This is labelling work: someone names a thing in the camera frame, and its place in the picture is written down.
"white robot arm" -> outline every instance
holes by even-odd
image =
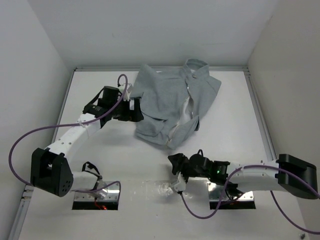
[[[131,122],[143,120],[138,98],[134,99],[134,109],[130,110],[129,98],[132,86],[129,84],[120,104],[107,116],[92,122],[114,106],[124,89],[124,86],[119,86],[119,88],[105,86],[84,107],[82,114],[76,121],[79,125],[71,127],[61,138],[45,149],[37,148],[33,152],[30,183],[34,187],[59,197],[63,197],[69,191],[92,190],[97,187],[102,176],[92,163],[86,162],[81,171],[71,171],[69,163],[76,161],[74,155],[77,150],[112,118]],[[87,166],[89,169],[94,168],[95,172],[86,170]]]
[[[288,154],[280,154],[278,160],[255,163],[256,167],[251,167],[252,164],[211,161],[203,156],[202,150],[190,159],[182,153],[169,156],[168,159],[173,166],[172,173],[176,175],[171,187],[178,193],[183,192],[188,179],[194,177],[208,178],[212,183],[223,186],[228,176],[241,168],[227,184],[226,191],[230,196],[238,197],[250,191],[285,191],[303,199],[318,198],[298,180],[276,170],[289,171],[318,191],[316,166]]]

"red wire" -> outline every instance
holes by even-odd
[[[100,206],[98,203],[97,203],[97,199],[94,200],[94,205],[99,208],[100,210],[107,210],[106,206]]]
[[[102,210],[101,207],[100,207],[100,206],[98,205],[98,203],[97,203],[97,199],[94,200],[94,205],[95,205],[98,209]]]

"white enclosure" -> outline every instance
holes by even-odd
[[[105,180],[123,183],[119,211],[71,211],[72,194],[57,198],[39,189],[30,202],[33,190],[23,192],[8,154],[32,129],[57,119],[73,122],[119,73],[133,81],[141,64],[179,67],[198,58],[222,88],[200,131],[172,153],[190,156],[202,148],[210,159],[239,162],[288,153],[316,165],[319,183],[319,12],[319,0],[0,0],[0,240],[10,230],[9,239],[17,240],[22,226],[23,240],[299,239],[301,231],[267,192],[254,193],[255,210],[192,218],[168,190],[171,152],[133,137],[133,123],[109,122],[77,155],[97,163]],[[107,68],[86,68],[99,66]],[[19,175],[28,180],[32,152],[65,131],[40,131],[21,141],[13,153]],[[205,188],[201,180],[188,185],[187,202],[200,215],[211,212]],[[319,201],[276,196],[294,222],[320,231]]]
[[[131,83],[137,75],[137,71],[76,71],[60,122],[74,122],[103,86],[116,86],[122,73]],[[71,164],[72,169],[78,170],[84,162],[91,161],[105,181],[121,181],[118,210],[71,210],[73,193],[59,198],[35,189],[19,240],[298,238],[300,231],[283,218],[269,192],[254,193],[256,209],[220,210],[211,219],[199,220],[187,212],[180,196],[169,188],[169,154],[190,156],[203,149],[212,160],[271,160],[268,156],[272,150],[264,145],[266,133],[259,128],[262,119],[244,72],[211,71],[210,75],[222,81],[217,98],[201,120],[199,131],[177,150],[163,151],[135,138],[134,123],[112,120],[76,153],[78,162]],[[65,131],[59,129],[57,138]],[[303,226],[297,199],[289,193],[276,195],[283,209]],[[202,216],[211,212],[203,179],[189,181],[186,200]]]

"white table surface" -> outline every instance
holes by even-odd
[[[67,95],[61,123],[72,123],[103,86],[117,85],[125,73],[133,83],[136,71],[76,71]],[[203,150],[211,160],[258,163],[267,161],[260,129],[242,71],[211,71],[222,81],[219,93],[200,129],[177,150],[163,150],[134,136],[133,122],[109,121],[76,153],[71,168],[95,164],[105,181],[122,184],[118,211],[72,210],[74,193],[59,198],[35,189],[20,240],[269,240],[299,239],[278,211],[269,192],[254,192],[256,209],[219,210],[207,220],[191,216],[180,196],[169,188],[172,179],[168,155],[187,157]],[[58,130],[57,138],[67,129]],[[209,209],[205,181],[190,180],[186,201],[197,214]],[[280,205],[304,227],[297,199],[276,192]]]

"white wall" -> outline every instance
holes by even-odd
[[[319,12],[319,0],[280,0],[248,65],[277,153],[315,164],[320,189]],[[320,231],[320,202],[299,204],[306,226]]]
[[[28,0],[68,66],[243,66],[278,0]]]
[[[0,239],[7,239],[24,184],[9,170],[11,145],[22,134],[57,122],[70,72],[27,0],[0,1]],[[31,153],[45,147],[53,131],[29,136],[13,154],[29,180]]]

